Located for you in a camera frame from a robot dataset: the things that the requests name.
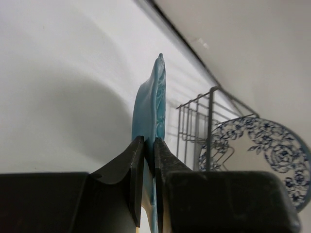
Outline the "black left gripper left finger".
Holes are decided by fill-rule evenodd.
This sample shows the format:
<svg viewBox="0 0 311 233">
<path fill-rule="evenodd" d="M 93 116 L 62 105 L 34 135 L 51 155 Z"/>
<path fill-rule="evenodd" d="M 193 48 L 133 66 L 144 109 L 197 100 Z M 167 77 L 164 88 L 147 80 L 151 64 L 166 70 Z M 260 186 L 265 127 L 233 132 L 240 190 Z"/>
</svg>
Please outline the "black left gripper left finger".
<svg viewBox="0 0 311 233">
<path fill-rule="evenodd" d="M 144 138 L 137 136 L 124 152 L 91 173 L 91 226 L 140 226 L 143 169 Z"/>
</svg>

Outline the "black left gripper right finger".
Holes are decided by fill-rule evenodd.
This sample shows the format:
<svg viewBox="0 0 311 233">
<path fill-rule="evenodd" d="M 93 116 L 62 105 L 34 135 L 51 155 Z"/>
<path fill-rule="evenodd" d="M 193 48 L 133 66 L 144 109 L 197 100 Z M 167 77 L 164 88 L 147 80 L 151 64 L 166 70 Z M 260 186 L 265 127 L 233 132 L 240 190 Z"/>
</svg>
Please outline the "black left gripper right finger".
<svg viewBox="0 0 311 233">
<path fill-rule="evenodd" d="M 207 180 L 171 153 L 165 141 L 154 142 L 157 225 L 161 233 L 207 231 Z"/>
</svg>

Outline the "teal scalloped plate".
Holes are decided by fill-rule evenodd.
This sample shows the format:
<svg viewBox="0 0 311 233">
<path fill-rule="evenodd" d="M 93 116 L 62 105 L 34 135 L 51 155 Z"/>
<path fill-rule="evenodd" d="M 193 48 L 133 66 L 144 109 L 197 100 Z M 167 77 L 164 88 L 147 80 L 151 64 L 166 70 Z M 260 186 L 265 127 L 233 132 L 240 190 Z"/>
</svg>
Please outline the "teal scalloped plate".
<svg viewBox="0 0 311 233">
<path fill-rule="evenodd" d="M 145 155 L 143 168 L 142 206 L 146 211 L 152 233 L 158 227 L 154 141 L 165 138 L 166 68 L 163 54 L 156 58 L 148 78 L 138 89 L 133 117 L 132 139 L 143 136 Z"/>
</svg>

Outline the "blue floral white plate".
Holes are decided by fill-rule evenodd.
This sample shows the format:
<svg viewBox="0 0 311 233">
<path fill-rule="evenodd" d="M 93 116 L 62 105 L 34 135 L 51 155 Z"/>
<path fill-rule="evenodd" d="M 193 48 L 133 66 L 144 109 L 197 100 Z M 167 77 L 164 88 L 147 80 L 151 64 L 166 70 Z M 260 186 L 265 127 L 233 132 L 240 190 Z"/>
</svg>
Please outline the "blue floral white plate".
<svg viewBox="0 0 311 233">
<path fill-rule="evenodd" d="M 297 211 L 310 202 L 311 150 L 289 128 L 245 116 L 217 124 L 211 139 L 211 171 L 266 171 L 282 181 Z"/>
</svg>

